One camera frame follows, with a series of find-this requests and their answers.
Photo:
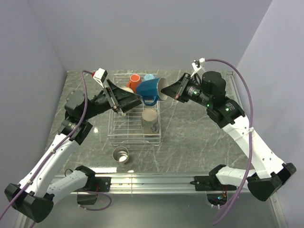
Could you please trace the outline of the green interior floral mug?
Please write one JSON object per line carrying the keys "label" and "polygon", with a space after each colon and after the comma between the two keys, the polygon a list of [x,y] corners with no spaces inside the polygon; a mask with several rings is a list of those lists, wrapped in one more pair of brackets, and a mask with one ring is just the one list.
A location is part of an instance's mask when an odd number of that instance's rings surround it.
{"label": "green interior floral mug", "polygon": [[[129,87],[121,86],[120,88],[123,89],[124,91],[133,93],[133,90],[132,90],[131,88],[129,88]],[[129,111],[127,111],[127,112],[122,112],[122,113],[121,113],[121,116],[122,116],[122,117],[126,117],[126,115],[129,114],[130,112],[131,112],[131,110],[129,110]]]}

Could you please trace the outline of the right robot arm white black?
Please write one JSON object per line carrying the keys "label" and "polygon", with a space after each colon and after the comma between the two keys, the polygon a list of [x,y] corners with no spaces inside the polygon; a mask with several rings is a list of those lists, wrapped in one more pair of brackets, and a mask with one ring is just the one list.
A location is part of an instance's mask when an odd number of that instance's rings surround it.
{"label": "right robot arm white black", "polygon": [[243,178],[244,187],[260,201],[266,201],[296,172],[292,163],[285,163],[249,126],[249,119],[239,104],[226,96],[226,81],[219,72],[208,71],[198,85],[188,73],[162,93],[182,103],[192,100],[206,107],[207,115],[223,129],[251,159],[254,169],[245,171],[218,165],[209,172],[207,180],[195,177],[196,190],[236,190]]}

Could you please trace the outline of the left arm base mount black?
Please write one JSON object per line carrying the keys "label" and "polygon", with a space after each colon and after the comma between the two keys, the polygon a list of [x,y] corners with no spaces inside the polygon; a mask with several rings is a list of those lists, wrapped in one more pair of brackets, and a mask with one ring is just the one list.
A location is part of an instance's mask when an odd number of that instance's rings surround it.
{"label": "left arm base mount black", "polygon": [[76,201],[79,206],[92,206],[97,203],[99,196],[104,196],[108,199],[110,206],[112,204],[112,198],[106,193],[110,190],[111,178],[110,177],[94,177],[88,181],[88,183],[77,189]]}

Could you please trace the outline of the stainless steel cup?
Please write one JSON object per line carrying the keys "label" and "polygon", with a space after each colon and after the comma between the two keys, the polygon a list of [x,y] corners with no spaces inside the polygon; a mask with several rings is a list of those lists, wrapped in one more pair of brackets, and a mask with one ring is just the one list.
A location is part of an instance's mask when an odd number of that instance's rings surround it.
{"label": "stainless steel cup", "polygon": [[125,166],[130,162],[129,151],[123,146],[116,147],[112,152],[112,157],[118,164],[118,167]]}

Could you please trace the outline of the light blue mug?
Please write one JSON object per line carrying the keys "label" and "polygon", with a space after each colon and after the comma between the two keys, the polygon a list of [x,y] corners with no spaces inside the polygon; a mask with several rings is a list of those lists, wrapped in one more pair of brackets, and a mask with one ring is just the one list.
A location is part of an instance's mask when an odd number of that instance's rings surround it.
{"label": "light blue mug", "polygon": [[143,77],[143,81],[153,80],[154,78],[155,78],[155,75],[153,75],[153,74],[146,74]]}

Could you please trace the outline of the dark blue faceted mug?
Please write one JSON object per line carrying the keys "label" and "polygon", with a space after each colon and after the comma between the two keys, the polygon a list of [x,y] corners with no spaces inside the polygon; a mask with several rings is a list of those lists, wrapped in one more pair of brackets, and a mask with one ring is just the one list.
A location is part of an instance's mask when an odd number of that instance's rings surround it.
{"label": "dark blue faceted mug", "polygon": [[158,101],[164,101],[168,98],[162,92],[162,89],[168,85],[166,78],[155,78],[141,82],[136,88],[136,93],[141,96],[146,106],[154,106]]}

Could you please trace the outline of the beige patterned mug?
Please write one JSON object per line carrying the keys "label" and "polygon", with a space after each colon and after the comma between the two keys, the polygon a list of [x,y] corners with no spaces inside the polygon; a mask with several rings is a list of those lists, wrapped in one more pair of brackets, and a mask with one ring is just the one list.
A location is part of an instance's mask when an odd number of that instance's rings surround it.
{"label": "beige patterned mug", "polygon": [[142,112],[142,132],[157,134],[159,132],[158,114],[154,109],[144,109]]}

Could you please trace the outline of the orange mug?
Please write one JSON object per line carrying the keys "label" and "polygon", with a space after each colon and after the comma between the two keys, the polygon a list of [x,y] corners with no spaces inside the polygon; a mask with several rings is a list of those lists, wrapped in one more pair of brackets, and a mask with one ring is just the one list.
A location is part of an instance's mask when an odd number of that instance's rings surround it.
{"label": "orange mug", "polygon": [[129,78],[127,87],[136,92],[137,86],[142,82],[141,77],[138,74],[133,74]]}

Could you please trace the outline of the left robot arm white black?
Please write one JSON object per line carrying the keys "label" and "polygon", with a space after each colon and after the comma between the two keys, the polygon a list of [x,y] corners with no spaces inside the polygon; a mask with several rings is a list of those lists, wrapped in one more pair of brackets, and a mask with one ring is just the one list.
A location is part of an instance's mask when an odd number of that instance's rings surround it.
{"label": "left robot arm white black", "polygon": [[71,192],[100,189],[95,172],[83,165],[55,183],[52,180],[90,133],[93,127],[88,121],[90,118],[108,110],[126,112],[142,103],[139,95],[119,88],[110,80],[107,83],[108,86],[91,100],[87,98],[87,91],[69,94],[65,119],[49,149],[24,179],[6,187],[4,192],[9,205],[34,222],[42,222],[55,204]]}

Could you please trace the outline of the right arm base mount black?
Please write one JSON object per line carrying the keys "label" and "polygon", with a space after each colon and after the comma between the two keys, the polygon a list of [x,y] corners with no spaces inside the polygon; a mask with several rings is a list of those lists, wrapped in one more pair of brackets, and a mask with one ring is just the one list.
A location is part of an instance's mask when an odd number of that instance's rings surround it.
{"label": "right arm base mount black", "polygon": [[194,185],[195,191],[205,191],[207,193],[208,203],[214,207],[222,207],[228,201],[228,191],[237,189],[234,185],[223,185],[216,177],[211,176],[194,176],[190,182]]}

